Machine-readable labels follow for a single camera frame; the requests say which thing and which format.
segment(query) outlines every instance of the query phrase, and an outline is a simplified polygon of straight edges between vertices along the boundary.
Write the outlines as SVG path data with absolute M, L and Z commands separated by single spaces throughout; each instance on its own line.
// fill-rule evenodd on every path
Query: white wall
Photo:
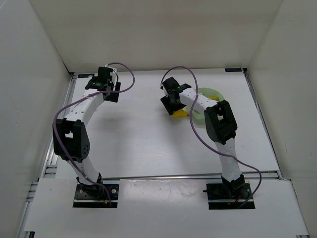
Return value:
M 6 238 L 17 232 L 69 75 L 30 3 L 0 5 L 0 237 Z
M 281 0 L 31 0 L 70 71 L 247 66 Z
M 284 0 L 249 65 L 283 176 L 317 237 L 317 1 Z

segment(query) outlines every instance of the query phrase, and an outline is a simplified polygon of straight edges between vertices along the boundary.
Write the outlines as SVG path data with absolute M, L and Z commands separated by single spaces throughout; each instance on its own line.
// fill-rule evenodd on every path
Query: white panel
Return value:
M 265 122 L 317 237 L 317 1 L 285 0 L 250 65 Z
M 253 189 L 257 180 L 250 181 Z M 204 180 L 121 180 L 117 209 L 72 208 L 75 180 L 41 179 L 35 238 L 295 238 L 307 235 L 292 183 L 263 181 L 255 210 L 208 210 Z
M 246 66 L 281 0 L 31 0 L 70 71 Z
M 14 237 L 69 75 L 27 0 L 0 7 L 0 237 Z
M 262 171 L 278 165 L 242 72 L 224 69 L 194 71 L 199 87 L 221 92 L 230 102 L 238 130 L 236 152 L 243 162 Z M 159 84 L 165 71 L 136 72 L 135 86 L 119 96 L 118 103 L 104 102 L 87 126 L 90 159 L 104 178 L 221 173 L 219 155 L 207 149 L 194 135 L 189 117 L 169 116 L 160 98 Z M 169 74 L 180 83 L 194 85 L 185 70 Z M 122 89 L 131 84 L 130 73 L 119 73 Z M 82 97 L 88 79 L 77 79 L 73 101 Z M 195 126 L 211 146 L 205 121 Z M 253 171 L 241 166 L 242 171 Z M 74 178 L 75 172 L 59 161 L 57 178 Z

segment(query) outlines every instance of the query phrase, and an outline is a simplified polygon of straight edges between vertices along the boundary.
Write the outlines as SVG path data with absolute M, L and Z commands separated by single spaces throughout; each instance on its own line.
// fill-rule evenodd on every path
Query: robotic arm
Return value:
M 115 68 L 99 67 L 98 76 L 93 76 L 88 82 L 83 97 L 87 97 L 97 91 L 119 91 L 121 83 L 117 81 L 115 84 L 115 79 Z M 76 165 L 93 182 L 100 184 L 102 184 L 102 176 L 95 170 L 88 156 L 90 143 L 86 132 L 86 126 L 101 103 L 104 101 L 118 102 L 118 97 L 119 93 L 100 93 L 94 95 L 77 104 L 63 119 L 57 119 L 56 121 L 57 132 Z M 57 141 L 54 132 L 53 143 L 55 154 L 59 155 L 73 167 L 78 175 L 77 181 L 83 186 L 85 192 L 89 194 L 99 194 L 101 188 L 87 181 L 82 174 L 74 168 Z
M 190 85 L 179 85 L 173 77 L 165 80 L 161 89 L 165 93 L 165 97 L 162 97 L 161 101 L 170 115 L 186 105 L 191 106 L 197 95 L 196 90 Z M 235 131 L 237 123 L 229 103 L 225 100 L 217 102 L 199 95 L 194 110 L 205 115 L 207 134 L 215 142 L 218 151 L 236 157 Z M 229 193 L 234 193 L 245 183 L 238 162 L 233 158 L 221 155 L 220 161 L 222 182 L 229 189 Z

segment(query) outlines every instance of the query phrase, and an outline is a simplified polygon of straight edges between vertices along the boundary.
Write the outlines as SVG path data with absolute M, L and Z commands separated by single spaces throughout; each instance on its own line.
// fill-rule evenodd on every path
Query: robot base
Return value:
M 118 207 L 118 196 L 119 196 L 119 185 L 118 184 L 105 184 L 104 186 L 108 189 L 111 199 L 111 207 L 109 202 L 106 202 L 106 194 L 100 192 L 96 196 L 85 191 L 85 187 L 82 184 L 77 184 L 76 192 L 74 196 L 73 207 L 90 207 L 90 208 L 117 208 Z
M 248 183 L 233 193 L 223 183 L 208 183 L 204 192 L 208 195 L 209 210 L 237 209 L 252 193 Z M 253 200 L 250 199 L 240 209 L 255 209 Z

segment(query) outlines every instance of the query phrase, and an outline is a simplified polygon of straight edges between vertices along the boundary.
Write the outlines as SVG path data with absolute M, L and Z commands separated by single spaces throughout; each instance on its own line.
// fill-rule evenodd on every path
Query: yellow object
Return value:
M 210 97 L 208 97 L 209 99 L 211 99 L 211 100 L 215 100 L 215 101 L 220 101 L 219 100 L 219 96 L 210 96 Z
M 173 113 L 173 117 L 175 118 L 186 117 L 186 116 L 188 116 L 188 114 L 183 109 L 180 109 Z

